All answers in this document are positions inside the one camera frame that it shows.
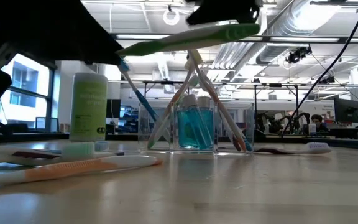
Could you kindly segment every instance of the table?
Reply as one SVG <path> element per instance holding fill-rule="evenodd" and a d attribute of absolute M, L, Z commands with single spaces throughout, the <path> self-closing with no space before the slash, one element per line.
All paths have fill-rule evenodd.
<path fill-rule="evenodd" d="M 111 147 L 131 152 L 137 143 Z M 358 223 L 357 149 L 155 155 L 163 165 L 0 187 L 0 223 Z M 0 165 L 0 173 L 17 169 L 23 168 Z"/>

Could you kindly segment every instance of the blue liquid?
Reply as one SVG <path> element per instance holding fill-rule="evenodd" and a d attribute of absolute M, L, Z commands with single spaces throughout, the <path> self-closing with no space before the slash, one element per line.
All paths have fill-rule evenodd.
<path fill-rule="evenodd" d="M 204 124 L 206 125 L 210 135 L 211 140 L 214 140 L 214 114 L 213 111 L 209 108 L 200 108 L 201 117 L 203 118 Z"/>
<path fill-rule="evenodd" d="M 180 147 L 198 148 L 193 128 L 191 127 L 185 110 L 178 110 L 178 138 Z"/>
<path fill-rule="evenodd" d="M 206 127 L 203 119 L 201 118 L 201 112 L 197 106 L 189 107 L 186 111 L 187 118 L 190 121 L 193 128 L 194 136 L 198 143 L 198 148 L 201 150 L 211 149 L 213 142 L 211 135 Z"/>

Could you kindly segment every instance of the white container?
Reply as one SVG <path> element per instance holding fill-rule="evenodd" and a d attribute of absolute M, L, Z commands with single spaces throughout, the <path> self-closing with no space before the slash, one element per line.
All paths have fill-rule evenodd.
<path fill-rule="evenodd" d="M 316 135 L 317 134 L 317 128 L 316 124 L 309 124 L 309 135 Z"/>
<path fill-rule="evenodd" d="M 71 141 L 103 141 L 106 132 L 108 79 L 95 73 L 76 73 L 71 101 Z"/>

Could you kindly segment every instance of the ceiling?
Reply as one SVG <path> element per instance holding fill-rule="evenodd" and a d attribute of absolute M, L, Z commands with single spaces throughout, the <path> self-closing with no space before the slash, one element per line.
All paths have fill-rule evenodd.
<path fill-rule="evenodd" d="M 274 1 L 277 4 L 276 7 L 263 7 L 263 14 L 266 14 L 267 22 L 271 21 L 272 18 L 274 18 L 290 2 L 290 0 L 264 1 Z M 185 19 L 195 8 L 194 6 L 183 4 L 182 0 L 83 1 L 83 4 L 87 10 L 89 10 L 91 15 L 108 32 L 114 34 L 175 34 L 197 28 L 187 26 Z M 169 4 L 172 5 L 172 10 L 179 15 L 177 24 L 173 26 L 168 25 L 163 19 L 164 12 L 167 11 Z M 358 13 L 356 13 L 356 10 L 356 7 L 339 8 L 327 22 L 319 26 L 310 35 L 325 37 L 338 35 L 348 36 L 358 20 Z M 306 13 L 309 15 L 309 21 L 315 19 L 315 17 L 313 17 L 314 15 L 321 17 L 321 15 L 324 14 L 324 12 L 321 12 L 320 10 Z M 174 12 L 169 12 L 167 15 L 168 23 L 172 22 L 171 20 L 173 18 Z M 124 47 L 137 42 L 135 40 L 118 41 Z M 311 77 L 321 74 L 325 70 L 323 67 L 328 67 L 330 65 L 342 47 L 342 45 L 336 44 L 312 44 L 311 49 L 315 58 L 309 55 L 300 63 L 292 65 L 291 67 L 285 62 L 285 57 L 288 56 L 288 51 L 291 50 L 291 47 L 288 47 L 287 51 L 275 58 L 269 66 L 258 66 L 257 69 L 254 69 L 257 72 L 248 73 L 246 75 L 247 79 L 243 78 L 240 82 L 250 82 L 256 76 L 261 82 L 286 83 L 289 81 L 292 83 L 307 83 L 311 80 Z M 204 61 L 212 63 L 221 48 L 222 46 L 219 45 L 199 49 L 199 51 Z M 161 60 L 167 63 L 167 67 L 170 71 L 170 80 L 184 80 L 186 75 L 184 69 L 186 52 L 184 51 L 153 54 L 146 57 L 127 57 L 126 59 L 129 62 L 131 70 L 130 75 L 134 80 L 158 79 L 158 75 L 156 76 L 156 74 L 158 73 L 158 65 L 161 64 Z M 349 69 L 358 64 L 358 45 L 350 45 L 345 51 L 341 61 L 342 62 L 337 63 L 334 66 L 334 74 L 339 83 L 346 83 L 349 81 Z M 235 72 L 232 72 L 235 73 L 235 76 L 230 76 L 229 70 L 220 70 L 213 73 L 212 76 L 215 77 L 213 81 L 219 82 L 225 77 L 232 81 L 236 77 L 241 78 L 244 74 L 240 73 L 240 64 L 241 63 L 238 63 L 232 68 L 235 70 Z"/>

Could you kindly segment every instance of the green toothbrush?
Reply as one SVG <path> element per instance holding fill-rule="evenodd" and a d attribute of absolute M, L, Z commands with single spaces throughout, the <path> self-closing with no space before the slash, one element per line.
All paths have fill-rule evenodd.
<path fill-rule="evenodd" d="M 145 56 L 156 52 L 198 49 L 225 44 L 259 33 L 258 24 L 211 26 L 173 34 L 158 40 L 139 42 L 116 53 L 121 56 Z"/>

